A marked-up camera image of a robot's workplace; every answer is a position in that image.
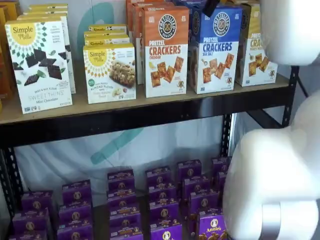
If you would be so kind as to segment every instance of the granola bar image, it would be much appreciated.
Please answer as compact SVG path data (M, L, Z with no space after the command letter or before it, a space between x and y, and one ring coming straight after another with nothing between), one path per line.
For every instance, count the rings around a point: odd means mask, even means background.
M132 88L136 83L135 69L120 61L112 63L109 76L114 82L127 88Z
M159 77L164 78L167 72L166 63L163 61L158 63L156 66L158 67Z
M181 68L183 64L184 64L184 59L182 57L177 56L174 64L174 69L178 73L181 73Z
M203 69L203 83L209 83L211 82L211 68L206 67Z
M226 56L226 60L225 60L225 67L227 69L230 69L231 68L231 65L232 65L232 62L234 61L234 55L228 53L228 55Z
M255 56L256 67L260 67L262 63L262 53Z
M260 65L260 70L261 70L262 72L265 72L265 70L267 69L267 66L268 66L269 62L270 62L269 59L265 56L264 59L263 59L263 61L262 61L262 63L261 63L261 65Z
M168 66L168 70L166 71L164 80L168 83L171 83L172 79L174 78L176 70L172 66Z
M151 83L152 83L152 87L158 87L161 85L160 82L160 76L159 76L159 72L158 71L153 71L151 72Z
M249 77L256 75L257 63L255 61L249 63Z
M214 74L218 79L221 79L222 75L224 74L226 66L220 62L216 73Z

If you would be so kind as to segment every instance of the purple box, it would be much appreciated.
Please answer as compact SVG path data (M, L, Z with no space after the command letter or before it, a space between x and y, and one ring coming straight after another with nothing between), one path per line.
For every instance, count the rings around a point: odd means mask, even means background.
M182 182L182 199L187 202L191 193L209 188L210 180L205 175L185 178Z
M47 240L46 231L33 231L26 234L18 234L9 237L9 240Z
M224 216L217 208L200 210L196 229L199 240L228 238Z
M110 227L110 240L143 240L144 236L139 223L130 226Z
M152 221L150 240L182 240L182 223L179 218Z
M70 204L79 200L92 202L90 180L62 185L62 199L63 204Z
M109 208L124 207L128 204L134 204L136 201L136 190L134 188L124 190L116 189L107 193L107 204Z
M89 218L71 221L59 226L57 240L93 239L93 226Z
M174 198L163 198L149 203L150 220L164 218L177 219L179 217L179 204Z
M145 171L147 186L171 182L169 166L163 166Z
M61 222L72 222L79 219L92 219L90 201L74 201L73 203L60 206L59 218Z
M160 183L149 186L149 201L158 199L176 199L177 188L172 182Z
M134 189L135 177L132 169L109 172L107 174L109 191L115 189Z
M140 208L138 203L129 204L124 207L110 208L110 227L128 227L132 224L140 224Z

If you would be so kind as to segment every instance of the snack box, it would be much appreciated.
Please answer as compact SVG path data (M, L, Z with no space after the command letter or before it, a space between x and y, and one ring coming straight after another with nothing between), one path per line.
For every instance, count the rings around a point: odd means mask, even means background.
M199 211L197 221L198 239L227 239L228 233L221 209L210 208Z
M124 30L127 34L127 25L125 24L91 24L89 31L105 31L105 30Z
M210 180L205 175L185 178L182 182L182 199L187 202L191 193L209 188Z
M143 9L145 96L186 94L189 9L184 6Z
M80 219L92 219L92 205L90 201L74 201L62 205L59 209L59 219L63 223L69 223Z
M123 29L117 30L105 30L105 31L85 31L84 32L84 39L89 37L102 37L108 35L124 35L127 34Z
M149 185L148 191L149 201L177 198L177 188L173 182L163 182L157 185Z
M242 9L218 5L211 17L192 8L189 84L197 94L234 89Z
M115 189L107 193L107 204L109 208L124 207L128 204L134 204L136 201L137 196L134 188Z
M179 217L179 204L174 198L163 198L149 202L150 220Z
M132 43L84 46L83 59L89 104L136 99Z
M140 208L138 203L128 204L127 206L111 207L110 211L110 227L128 227L132 224L140 224Z
M131 224L130 226L110 227L110 240L143 240L144 236L139 223Z
M135 187L134 171L132 169L109 172L107 174L109 190L133 189Z
M276 82L278 65L269 61L263 49L260 4L248 2L243 8L239 47L239 78L242 87Z
M62 185L62 199L64 204L86 200L92 202L90 180L77 181Z
M22 113L72 105L60 17L5 24Z
M179 218L151 221L150 240L182 240L182 223Z
M75 94L76 93L75 74L74 74L74 65L73 65L73 59L72 59L72 53L71 53L67 14L66 13L55 13L55 12L54 13L42 12L40 10L39 11L30 11L28 14L20 15L18 17L18 20L48 19L50 17L61 18L64 46L65 46L65 57L66 57L66 62L67 62L67 66L68 66L68 74L69 74L69 81L70 81L70 89L71 89L71 93Z
M93 239L93 224L89 218L61 224L56 234L57 240Z
M157 167L145 171L147 185L155 185L171 182L171 170L169 166Z
M143 3L134 3L132 4L132 21L133 21L133 45L135 46L135 62L136 62L136 78L137 83L144 83L144 58L143 58L143 23L142 23L142 12L143 7L150 6L173 6L174 4L171 1L165 2L143 2Z
M129 44L130 40L128 35L107 35L107 36L96 36L96 37L87 37L84 40L85 46L104 46L107 44Z
M14 233L25 234L30 231L46 231L48 238L53 239L49 212L45 210L30 210L17 212L13 219Z

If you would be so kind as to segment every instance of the pretzel crackers box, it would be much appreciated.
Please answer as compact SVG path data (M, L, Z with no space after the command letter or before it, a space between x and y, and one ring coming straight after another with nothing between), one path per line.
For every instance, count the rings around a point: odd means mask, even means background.
M239 72L237 82L243 86L272 84L276 82L278 65L269 61L263 49L260 28L260 4L246 3L240 5L242 12L242 44L239 49Z
M218 6L211 17L192 8L190 85L197 94L234 89L242 9Z
M185 94L189 9L144 7L142 23L145 96Z

